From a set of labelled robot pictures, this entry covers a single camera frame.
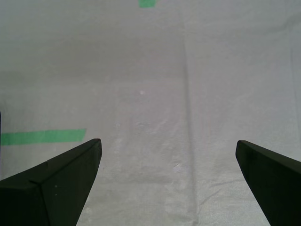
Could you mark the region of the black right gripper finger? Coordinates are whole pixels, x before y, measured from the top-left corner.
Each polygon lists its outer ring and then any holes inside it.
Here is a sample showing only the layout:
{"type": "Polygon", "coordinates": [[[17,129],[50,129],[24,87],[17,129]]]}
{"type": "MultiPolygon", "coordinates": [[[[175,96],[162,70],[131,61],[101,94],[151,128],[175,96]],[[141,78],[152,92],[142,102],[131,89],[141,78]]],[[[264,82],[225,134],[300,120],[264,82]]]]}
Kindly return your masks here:
{"type": "Polygon", "coordinates": [[[102,157],[99,138],[0,182],[2,226],[75,226],[102,157]]]}
{"type": "Polygon", "coordinates": [[[301,224],[301,163],[245,140],[236,159],[256,201],[272,226],[301,224]]]}

